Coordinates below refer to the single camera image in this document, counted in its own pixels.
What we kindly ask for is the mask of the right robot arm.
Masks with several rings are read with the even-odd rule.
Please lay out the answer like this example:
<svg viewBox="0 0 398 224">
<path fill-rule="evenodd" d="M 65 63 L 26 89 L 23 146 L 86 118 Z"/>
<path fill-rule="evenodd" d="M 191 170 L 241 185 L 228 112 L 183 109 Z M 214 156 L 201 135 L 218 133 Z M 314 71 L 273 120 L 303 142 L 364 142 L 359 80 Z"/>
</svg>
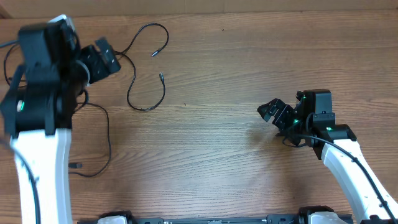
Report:
<svg viewBox="0 0 398 224">
<path fill-rule="evenodd" d="M 337 124 L 330 90 L 298 91 L 291 107 L 275 98 L 258 107 L 288 147 L 310 147 L 330 170 L 348 199 L 357 223 L 397 223 L 397 202 L 365 160 L 347 124 Z"/>
</svg>

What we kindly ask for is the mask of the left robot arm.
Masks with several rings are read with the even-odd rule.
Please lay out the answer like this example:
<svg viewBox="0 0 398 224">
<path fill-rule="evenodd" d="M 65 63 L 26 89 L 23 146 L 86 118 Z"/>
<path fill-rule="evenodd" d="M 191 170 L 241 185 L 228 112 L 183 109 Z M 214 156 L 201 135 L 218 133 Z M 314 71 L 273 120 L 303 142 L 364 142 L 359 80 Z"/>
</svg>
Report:
<svg viewBox="0 0 398 224">
<path fill-rule="evenodd" d="M 68 161 L 76 100 L 121 66 L 104 38 L 82 47 L 64 14 L 21 27 L 17 43 L 24 61 L 1 102 L 1 114 L 14 153 L 22 221 L 71 223 Z"/>
</svg>

